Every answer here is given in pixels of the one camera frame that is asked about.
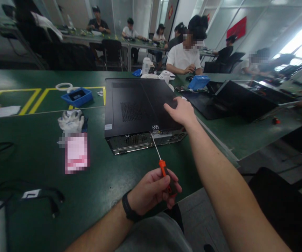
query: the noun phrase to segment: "plastic bottle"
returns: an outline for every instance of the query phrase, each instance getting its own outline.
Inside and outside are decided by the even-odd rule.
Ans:
[[[144,58],[144,60],[143,60],[143,68],[142,68],[142,75],[144,75],[144,74],[148,74],[148,72],[149,72],[149,70],[150,70],[150,68],[151,68],[151,63],[152,63],[152,61],[151,61],[151,59],[150,58]]]

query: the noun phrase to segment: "smartwatch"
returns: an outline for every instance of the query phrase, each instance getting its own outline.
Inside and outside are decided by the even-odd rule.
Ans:
[[[123,198],[122,198],[122,203],[123,203],[123,208],[124,208],[124,211],[126,213],[126,218],[133,221],[133,222],[138,222],[140,220],[143,219],[143,217],[139,214],[137,214],[135,211],[133,211],[130,207],[130,204],[127,200],[127,195],[128,193],[131,192],[128,191],[126,194],[124,194]]]

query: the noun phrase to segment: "white glove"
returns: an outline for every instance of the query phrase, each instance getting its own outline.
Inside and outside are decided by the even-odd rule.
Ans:
[[[72,112],[70,116],[64,111],[62,117],[57,121],[65,134],[81,133],[84,124],[84,116],[82,115],[81,110]]]

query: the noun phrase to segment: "blue plastic bin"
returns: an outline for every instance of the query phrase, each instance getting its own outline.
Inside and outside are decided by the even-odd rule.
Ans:
[[[83,92],[85,93],[84,96],[72,101],[69,97],[69,95],[73,94],[73,93],[76,93],[80,90],[83,90]],[[74,107],[81,107],[83,104],[93,100],[93,96],[92,96],[92,92],[88,89],[84,89],[84,88],[79,88],[79,89],[76,89],[70,93],[67,93],[67,94],[64,94],[63,96],[61,96],[62,99],[64,99],[68,104],[74,106]]]
[[[198,90],[204,88],[210,82],[210,78],[206,75],[195,75],[190,84],[189,89]]]

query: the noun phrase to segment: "hand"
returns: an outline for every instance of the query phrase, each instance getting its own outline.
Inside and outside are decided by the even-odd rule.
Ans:
[[[194,71],[195,71],[195,65],[191,64],[184,70],[184,74],[193,73]]]
[[[181,97],[175,97],[174,100],[178,102],[176,109],[171,108],[168,104],[164,104],[165,110],[173,118],[174,121],[182,124],[185,128],[197,123],[194,114],[194,108],[191,103]]]
[[[181,193],[182,188],[178,183],[178,177],[171,170],[167,170],[171,178],[175,181],[177,191]],[[161,201],[166,201],[167,207],[172,209],[175,205],[175,197],[170,197],[167,192],[169,182],[170,177],[168,175],[163,177],[161,168],[148,172],[127,195],[131,209],[142,216]]]

